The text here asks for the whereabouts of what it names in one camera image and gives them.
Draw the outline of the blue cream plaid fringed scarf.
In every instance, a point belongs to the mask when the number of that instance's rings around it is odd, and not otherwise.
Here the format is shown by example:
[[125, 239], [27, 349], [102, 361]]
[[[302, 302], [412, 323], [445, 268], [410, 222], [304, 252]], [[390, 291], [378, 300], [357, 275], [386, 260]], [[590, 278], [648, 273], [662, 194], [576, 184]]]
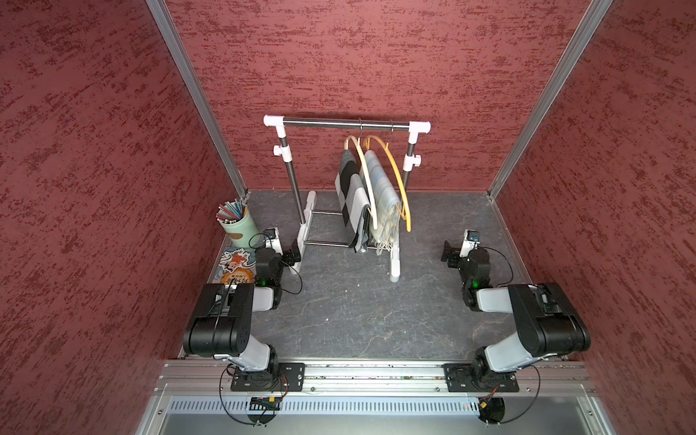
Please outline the blue cream plaid fringed scarf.
[[402, 199], [389, 180], [375, 152], [368, 150], [364, 157], [373, 189], [377, 215], [376, 228], [370, 229], [371, 241], [379, 250], [391, 250], [399, 233]]

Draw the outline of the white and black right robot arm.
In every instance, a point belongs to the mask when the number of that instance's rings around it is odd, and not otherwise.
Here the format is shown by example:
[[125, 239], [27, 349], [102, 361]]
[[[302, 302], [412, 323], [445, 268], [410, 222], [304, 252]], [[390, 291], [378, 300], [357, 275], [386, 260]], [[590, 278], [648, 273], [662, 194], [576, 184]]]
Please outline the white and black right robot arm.
[[445, 242], [440, 260], [460, 273], [462, 298], [470, 310], [514, 318], [515, 333], [475, 353], [469, 376], [480, 391], [494, 389], [518, 369], [545, 358], [589, 349], [590, 333], [560, 285], [491, 286], [489, 252], [479, 246], [464, 256]]

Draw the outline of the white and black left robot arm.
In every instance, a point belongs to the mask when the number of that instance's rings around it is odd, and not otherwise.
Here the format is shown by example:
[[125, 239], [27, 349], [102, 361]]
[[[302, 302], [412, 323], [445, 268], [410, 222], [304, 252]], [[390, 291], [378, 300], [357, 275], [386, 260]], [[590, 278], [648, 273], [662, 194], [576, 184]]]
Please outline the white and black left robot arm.
[[203, 286], [184, 330], [184, 353], [227, 361], [258, 388], [282, 382], [276, 350], [251, 333], [252, 316], [279, 308], [284, 271], [300, 258], [295, 248], [279, 253], [268, 242], [225, 249], [216, 281]]

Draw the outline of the orange wooden hanger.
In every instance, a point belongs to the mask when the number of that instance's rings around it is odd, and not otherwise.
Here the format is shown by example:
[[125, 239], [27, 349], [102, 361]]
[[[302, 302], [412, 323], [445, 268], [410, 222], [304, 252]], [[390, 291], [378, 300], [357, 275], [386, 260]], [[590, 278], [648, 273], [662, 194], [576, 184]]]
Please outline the orange wooden hanger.
[[408, 232], [411, 232], [411, 229], [413, 228], [413, 220], [411, 219], [410, 201], [408, 198], [402, 174], [397, 165], [396, 159], [395, 157], [393, 157], [392, 151], [390, 149], [390, 143], [388, 141], [384, 141], [382, 138], [375, 134], [369, 134], [364, 140], [364, 145], [366, 146], [367, 150], [371, 149], [373, 141], [375, 141], [381, 147], [386, 159], [388, 159], [388, 162], [391, 166], [391, 172], [393, 173], [393, 182], [396, 184], [396, 187], [394, 189], [398, 192], [401, 201], [401, 204], [400, 206], [398, 206], [397, 210], [399, 211], [400, 219], [403, 220], [406, 224], [406, 230]]

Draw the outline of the black grey white checked scarf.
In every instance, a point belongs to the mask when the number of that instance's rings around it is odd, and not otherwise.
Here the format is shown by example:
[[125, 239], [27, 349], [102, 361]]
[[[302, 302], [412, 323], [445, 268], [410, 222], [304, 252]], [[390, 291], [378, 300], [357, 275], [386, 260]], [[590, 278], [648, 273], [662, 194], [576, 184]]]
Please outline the black grey white checked scarf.
[[372, 223], [370, 203], [363, 179], [358, 172], [355, 156], [344, 150], [335, 178], [335, 188], [344, 222], [348, 248], [355, 252], [367, 249], [369, 226]]

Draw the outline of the pale wooden hanger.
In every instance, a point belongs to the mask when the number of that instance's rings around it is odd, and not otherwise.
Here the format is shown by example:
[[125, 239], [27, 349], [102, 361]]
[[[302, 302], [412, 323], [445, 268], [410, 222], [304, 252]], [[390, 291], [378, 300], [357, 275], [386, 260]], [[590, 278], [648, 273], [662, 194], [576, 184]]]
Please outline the pale wooden hanger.
[[363, 121], [359, 120], [360, 133], [359, 133], [358, 137], [355, 137], [353, 135], [349, 135], [345, 138], [344, 150], [350, 149], [350, 143], [353, 143], [355, 150], [357, 150], [357, 154], [358, 154], [359, 160], [361, 162], [361, 174], [362, 174], [362, 178], [364, 179], [364, 185], [366, 187], [366, 190], [368, 193], [368, 199], [369, 199], [369, 203], [370, 203], [369, 212], [370, 212], [370, 215], [372, 218], [372, 227], [373, 227], [373, 229], [377, 229], [378, 216], [377, 216], [375, 196], [374, 196], [374, 192], [373, 192], [373, 184], [372, 184], [372, 181], [370, 178], [370, 173], [369, 173], [369, 169], [367, 166], [367, 161], [366, 161], [364, 151], [362, 148], [362, 135], [363, 135], [363, 130], [364, 130], [363, 125], [364, 125]]

